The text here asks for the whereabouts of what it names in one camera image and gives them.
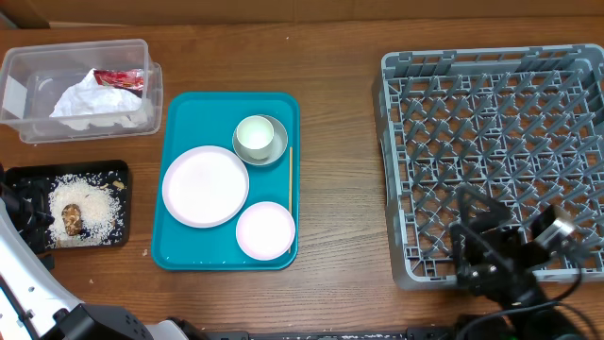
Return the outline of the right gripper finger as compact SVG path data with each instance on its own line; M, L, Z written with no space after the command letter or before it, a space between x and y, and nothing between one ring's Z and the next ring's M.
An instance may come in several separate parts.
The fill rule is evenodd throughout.
M457 202L461 224L471 231L496 229L512 218L505 204L470 186L458 188Z
M533 234L542 234L547 230L550 232L556 231L559 228L557 226L558 217L559 208L555 205L549 205L532 221L530 225L531 232Z

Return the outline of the brown food piece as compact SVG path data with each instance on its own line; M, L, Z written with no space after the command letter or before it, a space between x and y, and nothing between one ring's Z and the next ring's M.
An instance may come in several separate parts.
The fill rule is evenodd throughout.
M78 235L83 229L81 210L76 204L66 205L61 213L65 231L69 236Z

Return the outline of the rice food waste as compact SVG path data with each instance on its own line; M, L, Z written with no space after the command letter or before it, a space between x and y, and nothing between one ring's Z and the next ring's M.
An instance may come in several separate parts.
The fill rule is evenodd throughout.
M55 218L46 236L50 248L99 247L122 241L125 230L124 201L126 190L115 187L101 174L67 174L55 178L48 194L48 210ZM68 204L81 210L82 231L69 236L61 213Z

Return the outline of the white napkin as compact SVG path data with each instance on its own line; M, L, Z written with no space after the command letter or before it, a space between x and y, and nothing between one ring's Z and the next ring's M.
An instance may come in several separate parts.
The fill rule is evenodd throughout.
M139 128L149 118L148 105L134 89L109 85L100 79L101 70L91 69L77 84L63 92L51 118L74 130L90 127Z

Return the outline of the red snack wrapper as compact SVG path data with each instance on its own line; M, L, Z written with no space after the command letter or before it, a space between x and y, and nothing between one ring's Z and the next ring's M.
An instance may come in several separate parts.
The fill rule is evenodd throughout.
M94 70L93 76L98 85L110 86L131 92L141 92L144 88L142 69L126 71Z

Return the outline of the large white plate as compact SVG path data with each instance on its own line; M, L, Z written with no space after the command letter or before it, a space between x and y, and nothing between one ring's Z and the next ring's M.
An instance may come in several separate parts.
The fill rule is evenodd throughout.
M161 184L167 211L178 222L206 229L224 224L243 207L249 175L233 152L214 145L192 148L168 167Z

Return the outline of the small white plate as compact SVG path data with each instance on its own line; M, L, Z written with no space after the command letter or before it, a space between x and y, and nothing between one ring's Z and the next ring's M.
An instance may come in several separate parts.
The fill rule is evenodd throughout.
M240 249L258 261L271 261L288 252L295 235L291 213L271 201L248 207L236 225L236 240Z

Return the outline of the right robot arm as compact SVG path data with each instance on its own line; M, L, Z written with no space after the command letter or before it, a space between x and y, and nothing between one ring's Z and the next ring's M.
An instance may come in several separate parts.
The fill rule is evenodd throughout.
M582 339L584 333L563 313L565 299L581 285L589 248L577 241L577 226L556 206L548 206L529 224L524 243L507 228L510 209L468 186L456 192L460 218L449 227L457 284L476 297L499 305L496 313L459 317L458 339ZM563 256L578 270L572 285L548 297L535 270Z

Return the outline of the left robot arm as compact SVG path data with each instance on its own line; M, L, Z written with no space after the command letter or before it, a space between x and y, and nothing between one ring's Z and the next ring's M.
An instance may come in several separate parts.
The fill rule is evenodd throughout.
M119 306L83 302L67 291L23 239L21 232L54 222L28 200L1 185L1 291L32 339L207 339L186 320L144 325Z

